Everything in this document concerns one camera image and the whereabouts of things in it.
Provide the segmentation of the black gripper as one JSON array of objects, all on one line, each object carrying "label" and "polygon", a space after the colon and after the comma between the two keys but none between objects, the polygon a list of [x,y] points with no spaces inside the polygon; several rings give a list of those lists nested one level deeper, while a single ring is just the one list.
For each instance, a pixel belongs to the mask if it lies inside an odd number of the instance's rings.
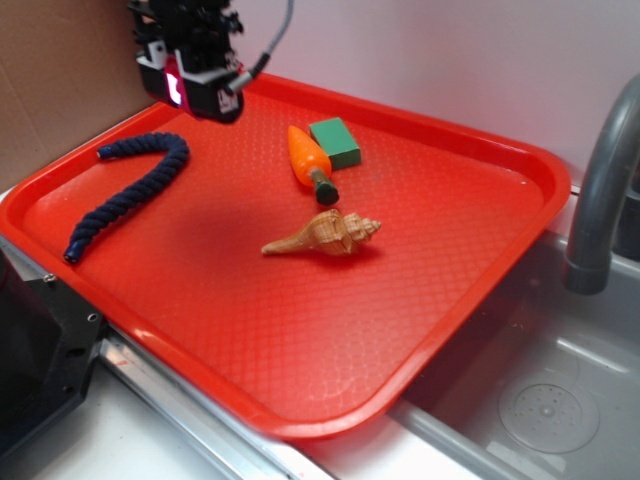
[{"label": "black gripper", "polygon": [[178,108],[166,79],[175,74],[183,78],[183,104],[192,116],[235,123],[244,110],[244,94],[229,94],[218,79],[234,79],[241,71],[231,37],[244,26],[231,3],[130,1],[127,8],[134,19],[136,63],[146,93]]}]

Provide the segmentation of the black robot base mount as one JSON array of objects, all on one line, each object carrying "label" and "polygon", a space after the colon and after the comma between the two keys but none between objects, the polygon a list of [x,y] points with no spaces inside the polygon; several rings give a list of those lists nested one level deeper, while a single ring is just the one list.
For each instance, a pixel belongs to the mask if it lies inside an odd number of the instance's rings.
[{"label": "black robot base mount", "polygon": [[86,398],[102,312],[61,280],[25,280],[1,256],[1,458]]}]

